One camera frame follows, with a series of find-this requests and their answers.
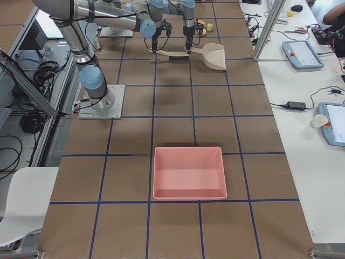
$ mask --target pink tray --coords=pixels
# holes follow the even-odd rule
[[[164,201],[227,197],[220,147],[156,147],[153,197]]]

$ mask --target white table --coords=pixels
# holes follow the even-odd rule
[[[276,24],[274,30],[290,31],[317,23],[304,0],[287,0],[285,10],[295,4],[302,4],[303,11],[295,12],[287,25]],[[268,11],[266,0],[261,5],[240,5],[245,13],[263,15]],[[257,19],[263,26],[266,18]],[[286,59],[281,43],[289,39],[278,32],[271,32],[271,36],[272,40],[266,44],[259,59]],[[296,33],[289,33],[289,36],[301,40],[308,37]],[[309,42],[317,53],[331,51],[326,45],[318,45],[313,35]],[[337,57],[331,53],[321,56],[321,59],[325,64],[323,68],[307,72],[295,70],[288,61],[259,62],[270,102],[301,101],[311,107],[310,95],[318,89],[331,85],[345,88]],[[322,90],[313,99],[315,107],[318,107],[322,101],[342,103],[345,97],[330,96]],[[316,112],[316,109],[294,112],[273,108],[313,242],[345,243],[345,148],[328,145],[321,130],[309,126]]]

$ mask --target mounting plate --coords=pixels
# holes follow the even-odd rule
[[[109,91],[111,91],[115,96],[114,105],[105,111],[105,113],[99,113],[92,107],[83,108],[89,106],[89,103],[82,103],[80,113],[78,115],[79,119],[121,119],[123,98],[125,96],[125,85],[108,85]],[[88,98],[87,92],[84,94],[84,99]]]
[[[104,27],[101,30],[102,38],[123,38],[132,37],[133,32],[130,30],[120,29],[116,27]]]

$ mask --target computer mouse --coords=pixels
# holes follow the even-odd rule
[[[291,7],[291,11],[294,11],[294,12],[300,12],[302,10],[303,10],[303,5],[301,4],[297,4]]]

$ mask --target white cup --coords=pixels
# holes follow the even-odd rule
[[[312,128],[320,128],[328,122],[328,119],[323,114],[315,115],[314,119],[310,122]]]

